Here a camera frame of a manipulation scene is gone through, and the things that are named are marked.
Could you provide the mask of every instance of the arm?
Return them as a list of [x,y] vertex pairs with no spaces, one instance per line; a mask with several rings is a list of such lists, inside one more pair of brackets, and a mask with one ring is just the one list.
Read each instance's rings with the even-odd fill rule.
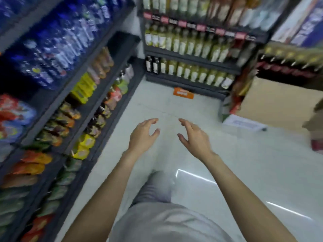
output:
[[178,134],[192,155],[204,163],[219,186],[247,242],[297,242],[294,236],[261,200],[215,154],[208,135],[197,125],[179,119],[188,140]]
[[105,242],[118,213],[123,193],[136,160],[147,151],[159,136],[157,129],[149,135],[157,118],[139,123],[130,136],[129,148],[79,213],[63,242]]

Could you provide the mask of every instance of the red price label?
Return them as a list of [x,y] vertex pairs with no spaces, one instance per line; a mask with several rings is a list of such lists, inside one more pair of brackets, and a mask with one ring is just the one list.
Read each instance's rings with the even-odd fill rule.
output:
[[247,33],[244,32],[236,32],[236,39],[237,40],[244,40],[247,36]]
[[224,35],[225,34],[225,29],[216,28],[216,34],[217,35]]
[[186,28],[186,25],[187,25],[187,21],[183,21],[183,20],[178,21],[178,26]]
[[149,13],[149,12],[143,12],[143,17],[144,17],[145,19],[151,19],[152,14],[151,14],[151,13]]
[[197,31],[205,31],[206,30],[206,25],[204,25],[204,24],[198,24],[196,26],[196,30]]
[[164,24],[168,24],[168,22],[169,22],[169,18],[168,18],[168,17],[166,17],[166,16],[162,16],[162,17],[160,18],[160,21],[161,21],[162,23],[164,23]]

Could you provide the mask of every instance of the leg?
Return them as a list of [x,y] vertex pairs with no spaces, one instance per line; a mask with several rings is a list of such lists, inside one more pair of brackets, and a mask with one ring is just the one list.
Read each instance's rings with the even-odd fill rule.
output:
[[172,181],[163,172],[156,171],[149,175],[130,207],[142,202],[170,203],[172,199]]

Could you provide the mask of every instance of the shelf label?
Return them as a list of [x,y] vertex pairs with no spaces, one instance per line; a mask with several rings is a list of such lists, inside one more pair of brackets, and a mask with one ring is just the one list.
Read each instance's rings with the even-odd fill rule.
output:
[[196,30],[197,31],[205,31],[206,30],[206,25],[204,25],[204,24],[198,24],[196,26]]
[[254,41],[256,40],[256,36],[246,35],[246,36],[245,36],[245,39],[246,39],[247,41],[252,41],[252,42],[254,42]]
[[184,20],[179,20],[178,21],[178,26],[186,28],[186,25],[187,25],[187,21],[184,21]]
[[160,16],[158,15],[153,15],[151,18],[152,20],[160,21]]
[[196,29],[196,24],[193,23],[187,23],[187,27],[191,29]]
[[160,21],[161,21],[162,23],[164,23],[164,24],[168,24],[169,18],[168,18],[167,16],[162,16],[162,17],[160,18]]
[[224,35],[225,34],[225,29],[216,28],[216,34],[217,35]]
[[176,19],[169,19],[169,23],[177,25],[178,21]]
[[180,87],[175,87],[174,88],[173,95],[188,98],[188,99],[193,99],[194,98],[194,93],[191,93],[191,92],[189,92],[187,90],[184,90],[184,89],[182,89]]
[[143,17],[144,17],[145,19],[151,19],[151,16],[152,16],[152,14],[151,14],[151,13],[149,13],[149,12],[143,12]]
[[232,31],[226,31],[226,32],[225,32],[225,35],[226,35],[226,36],[235,37],[235,36],[236,36],[236,33],[235,33],[235,32],[232,32]]
[[207,31],[207,32],[215,33],[215,32],[216,32],[216,29],[215,29],[215,28],[212,28],[212,27],[207,26],[207,27],[206,27],[206,31]]

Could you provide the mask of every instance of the hand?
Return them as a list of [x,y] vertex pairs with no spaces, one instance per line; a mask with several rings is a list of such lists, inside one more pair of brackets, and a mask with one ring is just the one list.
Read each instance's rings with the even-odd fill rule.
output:
[[138,124],[130,135],[128,148],[130,152],[139,157],[154,144],[160,134],[160,129],[157,128],[151,136],[149,135],[149,129],[151,124],[156,124],[157,122],[158,118],[154,118]]
[[177,134],[182,144],[197,159],[205,163],[216,154],[211,149],[209,136],[202,131],[197,125],[188,120],[178,119],[182,126],[185,126],[188,140],[182,134]]

